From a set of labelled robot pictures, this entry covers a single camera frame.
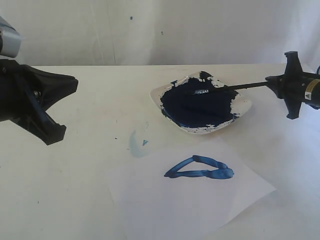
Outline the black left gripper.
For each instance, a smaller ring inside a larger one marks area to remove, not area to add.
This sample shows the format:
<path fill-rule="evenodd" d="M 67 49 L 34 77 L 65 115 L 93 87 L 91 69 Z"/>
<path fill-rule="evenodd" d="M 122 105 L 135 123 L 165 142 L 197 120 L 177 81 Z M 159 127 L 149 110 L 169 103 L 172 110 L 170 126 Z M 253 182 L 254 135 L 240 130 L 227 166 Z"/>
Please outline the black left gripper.
<path fill-rule="evenodd" d="M 1 59 L 0 120 L 15 123 L 48 146 L 60 142 L 67 127 L 55 122 L 46 110 L 75 93 L 78 84 L 74 76 Z"/>

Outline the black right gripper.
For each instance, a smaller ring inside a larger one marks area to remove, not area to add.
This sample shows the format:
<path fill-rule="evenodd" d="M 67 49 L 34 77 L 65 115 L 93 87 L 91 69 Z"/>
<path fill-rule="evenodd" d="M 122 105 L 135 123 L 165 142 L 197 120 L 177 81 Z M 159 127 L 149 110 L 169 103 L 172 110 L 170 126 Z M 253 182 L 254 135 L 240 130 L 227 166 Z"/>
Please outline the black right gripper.
<path fill-rule="evenodd" d="M 297 51 L 284 53 L 287 63 L 285 72 L 280 76 L 266 77 L 267 87 L 278 99 L 284 100 L 288 119 L 300 116 L 302 103 L 310 105 L 310 73 L 304 72 Z"/>

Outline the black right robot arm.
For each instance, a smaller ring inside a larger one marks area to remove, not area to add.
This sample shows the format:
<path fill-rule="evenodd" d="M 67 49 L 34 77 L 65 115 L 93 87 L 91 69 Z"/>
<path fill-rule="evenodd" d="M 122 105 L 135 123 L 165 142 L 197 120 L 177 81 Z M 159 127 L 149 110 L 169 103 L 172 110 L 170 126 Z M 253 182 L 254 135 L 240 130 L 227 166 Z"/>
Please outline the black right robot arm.
<path fill-rule="evenodd" d="M 320 108 L 320 76 L 304 72 L 297 51 L 288 51 L 284 74 L 265 78 L 267 87 L 284 100 L 288 110 L 287 118 L 294 120 L 300 116 L 303 103 L 318 110 Z"/>

